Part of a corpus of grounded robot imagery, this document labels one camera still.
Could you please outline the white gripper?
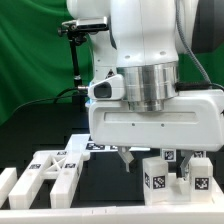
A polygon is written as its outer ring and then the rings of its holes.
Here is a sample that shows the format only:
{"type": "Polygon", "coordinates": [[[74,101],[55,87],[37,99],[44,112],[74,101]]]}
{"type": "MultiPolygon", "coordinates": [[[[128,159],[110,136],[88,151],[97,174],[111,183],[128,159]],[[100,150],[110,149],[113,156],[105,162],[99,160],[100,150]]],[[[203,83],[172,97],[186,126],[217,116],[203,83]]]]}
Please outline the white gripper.
{"type": "Polygon", "coordinates": [[[133,112],[125,101],[95,101],[89,108],[89,129],[95,143],[122,146],[118,154],[127,172],[134,160],[128,147],[179,149],[176,177],[186,178],[192,150],[224,146],[224,92],[183,91],[156,112],[133,112]]]}

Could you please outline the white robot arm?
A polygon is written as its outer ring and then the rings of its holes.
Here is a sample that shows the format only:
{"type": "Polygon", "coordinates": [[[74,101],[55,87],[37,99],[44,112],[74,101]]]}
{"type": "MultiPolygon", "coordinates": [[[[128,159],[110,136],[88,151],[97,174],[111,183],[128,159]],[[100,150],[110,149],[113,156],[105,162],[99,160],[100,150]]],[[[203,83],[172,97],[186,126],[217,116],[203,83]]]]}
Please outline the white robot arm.
{"type": "Polygon", "coordinates": [[[224,147],[224,91],[178,80],[193,47],[200,0],[67,0],[74,30],[90,34],[94,78],[89,128],[97,144],[197,150],[224,147]]]}

